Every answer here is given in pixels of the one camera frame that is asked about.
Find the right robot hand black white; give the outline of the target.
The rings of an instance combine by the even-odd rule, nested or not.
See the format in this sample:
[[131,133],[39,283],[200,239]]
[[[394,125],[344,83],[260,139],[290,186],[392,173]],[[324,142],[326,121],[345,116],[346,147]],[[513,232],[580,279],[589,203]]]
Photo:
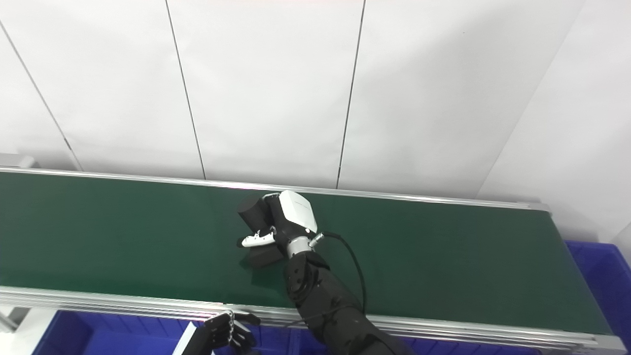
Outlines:
[[296,238],[308,239],[317,234],[311,203],[295,191],[250,195],[239,204],[237,213],[251,231],[239,239],[240,248],[286,246]]

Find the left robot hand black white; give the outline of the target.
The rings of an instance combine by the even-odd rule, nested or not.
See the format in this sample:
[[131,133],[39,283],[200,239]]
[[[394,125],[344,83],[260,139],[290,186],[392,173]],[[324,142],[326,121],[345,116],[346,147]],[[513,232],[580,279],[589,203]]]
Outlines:
[[235,355],[259,355],[257,341],[243,325],[261,324],[259,317],[249,312],[227,310],[203,321],[189,322],[173,351],[174,355],[213,355],[216,349],[230,347]]

